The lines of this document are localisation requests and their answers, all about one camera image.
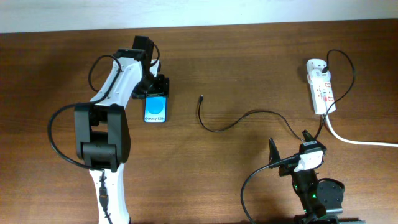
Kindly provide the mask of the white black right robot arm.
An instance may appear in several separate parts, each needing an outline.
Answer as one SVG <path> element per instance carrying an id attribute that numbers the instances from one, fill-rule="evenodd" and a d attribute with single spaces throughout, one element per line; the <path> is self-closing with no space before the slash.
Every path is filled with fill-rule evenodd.
<path id="1" fill-rule="evenodd" d="M 341 220 L 343 213 L 345 185 L 335 179 L 317 177 L 315 169 L 323 163 L 326 146 L 316 140 L 308 131 L 303 131 L 304 143 L 299 152 L 280 158 L 277 146 L 269 138 L 269 167 L 278 168 L 279 176 L 291 176 L 292 188 L 299 197 L 304 214 L 294 217 L 295 223 L 365 223 L 360 219 Z"/>

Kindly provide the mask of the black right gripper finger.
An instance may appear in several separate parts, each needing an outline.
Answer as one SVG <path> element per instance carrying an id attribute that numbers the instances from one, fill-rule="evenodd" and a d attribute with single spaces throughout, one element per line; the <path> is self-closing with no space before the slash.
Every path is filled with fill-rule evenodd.
<path id="1" fill-rule="evenodd" d="M 312 142 L 315 140 L 315 138 L 306 129 L 302 131 L 302 134 L 304 136 L 305 142 Z"/>
<path id="2" fill-rule="evenodd" d="M 281 161 L 279 151 L 272 138 L 269 138 L 269 165 L 270 168 L 275 168 L 278 166 L 278 162 Z"/>

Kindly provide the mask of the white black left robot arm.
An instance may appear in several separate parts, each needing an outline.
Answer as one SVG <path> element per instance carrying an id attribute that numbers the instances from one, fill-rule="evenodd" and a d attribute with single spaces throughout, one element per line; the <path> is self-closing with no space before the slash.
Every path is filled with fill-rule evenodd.
<path id="1" fill-rule="evenodd" d="M 167 120 L 169 79 L 160 74 L 160 61 L 143 50 L 119 49 L 113 68 L 87 105 L 76 106 L 76 154 L 88 166 L 95 185 L 100 223 L 130 223 L 124 193 L 124 166 L 131 150 L 126 106 L 145 101 L 144 121 Z"/>

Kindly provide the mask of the blue Galaxy smartphone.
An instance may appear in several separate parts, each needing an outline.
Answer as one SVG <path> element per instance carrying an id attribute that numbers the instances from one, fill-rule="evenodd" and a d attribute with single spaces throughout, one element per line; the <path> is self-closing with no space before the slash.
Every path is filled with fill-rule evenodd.
<path id="1" fill-rule="evenodd" d="M 153 96 L 145 100 L 144 121 L 146 123 L 164 123 L 167 120 L 167 97 Z"/>

